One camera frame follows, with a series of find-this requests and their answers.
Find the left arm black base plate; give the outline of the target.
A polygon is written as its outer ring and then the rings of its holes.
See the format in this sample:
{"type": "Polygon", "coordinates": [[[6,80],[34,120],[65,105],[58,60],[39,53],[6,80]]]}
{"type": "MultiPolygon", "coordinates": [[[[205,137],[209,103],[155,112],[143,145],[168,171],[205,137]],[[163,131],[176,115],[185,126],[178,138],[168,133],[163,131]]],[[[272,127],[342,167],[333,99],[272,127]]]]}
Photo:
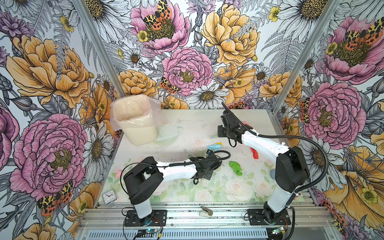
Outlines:
{"type": "Polygon", "coordinates": [[[140,219],[135,210],[129,210],[126,213],[124,227],[165,227],[167,213],[167,210],[153,210],[147,217],[140,219]]]}

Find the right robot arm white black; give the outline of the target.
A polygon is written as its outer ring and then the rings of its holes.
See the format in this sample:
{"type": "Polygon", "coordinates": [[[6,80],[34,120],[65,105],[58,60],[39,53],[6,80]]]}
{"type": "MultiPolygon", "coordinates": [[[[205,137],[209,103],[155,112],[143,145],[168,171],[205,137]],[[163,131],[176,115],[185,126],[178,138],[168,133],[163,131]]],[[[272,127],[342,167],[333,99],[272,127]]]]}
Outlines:
{"type": "Polygon", "coordinates": [[[223,112],[221,120],[223,124],[218,126],[218,137],[244,144],[275,163],[277,186],[264,204],[262,214],[267,224],[276,223],[310,177],[303,151],[299,147],[290,148],[285,143],[275,142],[278,136],[259,134],[229,110],[223,112]]]}

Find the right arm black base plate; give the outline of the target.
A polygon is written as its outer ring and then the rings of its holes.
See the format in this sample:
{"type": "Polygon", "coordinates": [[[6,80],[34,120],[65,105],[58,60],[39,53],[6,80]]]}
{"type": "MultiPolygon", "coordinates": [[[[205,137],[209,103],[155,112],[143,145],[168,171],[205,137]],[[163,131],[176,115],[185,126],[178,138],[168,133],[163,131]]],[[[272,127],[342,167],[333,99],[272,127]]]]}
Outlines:
{"type": "Polygon", "coordinates": [[[287,210],[275,213],[271,210],[248,209],[245,215],[251,226],[290,225],[291,219],[287,210]]]}

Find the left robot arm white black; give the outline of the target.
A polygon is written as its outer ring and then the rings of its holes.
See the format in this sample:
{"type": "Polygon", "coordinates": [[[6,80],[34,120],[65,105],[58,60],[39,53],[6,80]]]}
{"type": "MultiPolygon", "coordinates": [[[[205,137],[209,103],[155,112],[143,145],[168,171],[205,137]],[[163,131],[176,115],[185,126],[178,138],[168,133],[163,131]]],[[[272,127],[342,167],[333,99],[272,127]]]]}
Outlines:
{"type": "Polygon", "coordinates": [[[121,183],[131,205],[141,221],[152,218],[153,209],[150,198],[161,183],[189,179],[198,184],[200,179],[210,180],[213,172],[222,165],[223,159],[214,152],[204,157],[191,157],[173,163],[157,162],[154,157],[147,157],[123,175],[121,183]]]}

